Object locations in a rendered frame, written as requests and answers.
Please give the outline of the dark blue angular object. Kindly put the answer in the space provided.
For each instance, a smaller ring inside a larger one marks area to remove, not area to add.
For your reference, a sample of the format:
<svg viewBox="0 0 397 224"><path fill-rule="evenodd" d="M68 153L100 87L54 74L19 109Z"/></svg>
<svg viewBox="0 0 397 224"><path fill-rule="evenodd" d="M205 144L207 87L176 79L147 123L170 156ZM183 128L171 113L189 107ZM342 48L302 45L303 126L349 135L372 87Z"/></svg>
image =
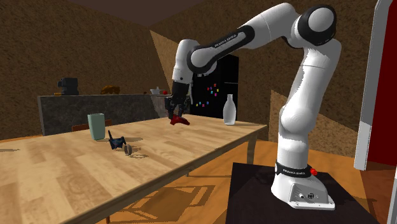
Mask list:
<svg viewBox="0 0 397 224"><path fill-rule="evenodd" d="M125 138L123 136L114 139L111 135L110 130L108 131L108 134L109 134L109 143L111 145L112 150L115 150L117 148L123 148L123 145L126 144Z"/></svg>

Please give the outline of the dark robot stand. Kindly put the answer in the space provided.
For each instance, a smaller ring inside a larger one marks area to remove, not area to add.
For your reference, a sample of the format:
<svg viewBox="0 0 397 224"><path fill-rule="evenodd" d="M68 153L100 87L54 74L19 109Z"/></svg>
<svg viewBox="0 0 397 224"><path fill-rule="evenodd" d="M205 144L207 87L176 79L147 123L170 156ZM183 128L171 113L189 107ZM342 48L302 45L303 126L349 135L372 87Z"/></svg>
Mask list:
<svg viewBox="0 0 397 224"><path fill-rule="evenodd" d="M321 180L334 211L295 209L271 192L273 167L233 163L225 224L380 224L328 173Z"/></svg>

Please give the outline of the red door with white frame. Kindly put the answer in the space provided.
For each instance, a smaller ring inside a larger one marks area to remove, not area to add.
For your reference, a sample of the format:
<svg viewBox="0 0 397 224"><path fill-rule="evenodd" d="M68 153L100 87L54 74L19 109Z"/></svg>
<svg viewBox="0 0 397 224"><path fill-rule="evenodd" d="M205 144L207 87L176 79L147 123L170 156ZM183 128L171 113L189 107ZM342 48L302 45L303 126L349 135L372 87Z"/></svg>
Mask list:
<svg viewBox="0 0 397 224"><path fill-rule="evenodd" d="M377 0L354 167L397 164L397 0Z"/></svg>

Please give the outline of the light wooden table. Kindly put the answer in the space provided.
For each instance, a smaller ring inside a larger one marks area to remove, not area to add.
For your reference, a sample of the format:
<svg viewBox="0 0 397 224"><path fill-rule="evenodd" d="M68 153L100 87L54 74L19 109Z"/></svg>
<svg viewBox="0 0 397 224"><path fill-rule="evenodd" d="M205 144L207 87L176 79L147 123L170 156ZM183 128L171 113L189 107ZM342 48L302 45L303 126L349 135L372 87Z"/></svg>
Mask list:
<svg viewBox="0 0 397 224"><path fill-rule="evenodd" d="M264 125L188 115L113 125L133 152L88 130L0 142L0 224L95 224L242 143Z"/></svg>

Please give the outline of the red angular object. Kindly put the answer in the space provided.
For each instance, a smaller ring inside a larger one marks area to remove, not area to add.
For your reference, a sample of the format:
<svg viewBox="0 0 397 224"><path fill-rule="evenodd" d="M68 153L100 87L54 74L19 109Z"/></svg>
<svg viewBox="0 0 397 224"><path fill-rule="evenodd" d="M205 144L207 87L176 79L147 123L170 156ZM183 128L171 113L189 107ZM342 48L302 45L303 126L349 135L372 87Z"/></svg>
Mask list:
<svg viewBox="0 0 397 224"><path fill-rule="evenodd" d="M173 114L171 116L170 124L171 125L175 125L177 123L182 123L184 125L189 125L190 124L189 121L187 119L183 118L182 116L178 116L178 115Z"/></svg>

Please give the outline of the clear glass bottle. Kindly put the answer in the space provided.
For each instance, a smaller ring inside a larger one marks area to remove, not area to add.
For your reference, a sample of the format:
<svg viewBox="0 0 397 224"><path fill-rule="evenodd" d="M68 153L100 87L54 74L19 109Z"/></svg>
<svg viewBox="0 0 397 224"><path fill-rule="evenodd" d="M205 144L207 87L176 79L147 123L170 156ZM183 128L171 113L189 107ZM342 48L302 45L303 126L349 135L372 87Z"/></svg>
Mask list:
<svg viewBox="0 0 397 224"><path fill-rule="evenodd" d="M225 125L234 125L236 119L237 109L233 101L233 95L228 94L227 100L223 108L223 121Z"/></svg>

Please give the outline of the black fridge with magnets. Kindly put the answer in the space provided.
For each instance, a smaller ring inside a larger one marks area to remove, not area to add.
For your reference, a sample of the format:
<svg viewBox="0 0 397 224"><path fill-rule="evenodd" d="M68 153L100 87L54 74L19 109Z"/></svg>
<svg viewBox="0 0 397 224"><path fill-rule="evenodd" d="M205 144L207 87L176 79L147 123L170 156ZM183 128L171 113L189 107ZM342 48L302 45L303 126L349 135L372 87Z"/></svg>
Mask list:
<svg viewBox="0 0 397 224"><path fill-rule="evenodd" d="M190 113L198 116L223 118L227 95L233 95L237 106L239 80L239 58L227 55L219 59L216 69L209 75L193 75Z"/></svg>

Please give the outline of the pale green cup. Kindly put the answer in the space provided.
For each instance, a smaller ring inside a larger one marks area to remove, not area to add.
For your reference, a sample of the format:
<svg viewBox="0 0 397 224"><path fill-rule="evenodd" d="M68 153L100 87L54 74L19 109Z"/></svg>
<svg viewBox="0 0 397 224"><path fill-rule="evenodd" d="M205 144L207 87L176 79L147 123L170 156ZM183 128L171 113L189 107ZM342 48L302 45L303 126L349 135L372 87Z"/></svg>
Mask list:
<svg viewBox="0 0 397 224"><path fill-rule="evenodd" d="M94 113L87 115L88 126L93 140L105 138L105 117L103 113Z"/></svg>

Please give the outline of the dark grey kitchen counter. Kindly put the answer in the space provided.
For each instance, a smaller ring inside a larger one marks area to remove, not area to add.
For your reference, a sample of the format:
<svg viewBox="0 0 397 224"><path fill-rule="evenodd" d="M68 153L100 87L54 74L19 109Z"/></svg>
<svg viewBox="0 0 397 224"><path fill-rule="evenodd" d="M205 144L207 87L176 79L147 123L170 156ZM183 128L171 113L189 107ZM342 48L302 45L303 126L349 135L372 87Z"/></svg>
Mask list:
<svg viewBox="0 0 397 224"><path fill-rule="evenodd" d="M72 131L88 123L88 114L102 113L110 125L139 122L168 116L164 95L104 94L80 95L76 78L62 78L60 96L39 96L42 135Z"/></svg>

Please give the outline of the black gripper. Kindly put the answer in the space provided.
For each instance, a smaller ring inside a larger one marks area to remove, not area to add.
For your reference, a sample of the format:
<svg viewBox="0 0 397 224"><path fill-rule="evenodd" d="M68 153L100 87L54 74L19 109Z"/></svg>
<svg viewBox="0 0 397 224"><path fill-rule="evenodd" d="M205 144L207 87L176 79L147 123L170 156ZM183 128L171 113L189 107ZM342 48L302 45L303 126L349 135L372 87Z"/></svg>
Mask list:
<svg viewBox="0 0 397 224"><path fill-rule="evenodd" d="M188 83L179 83L173 81L172 83L172 95L164 99L165 109L168 111L169 119L172 120L174 117L174 110L176 104L178 106L178 116L182 117L184 114L190 111L190 98L187 96L190 85Z"/></svg>

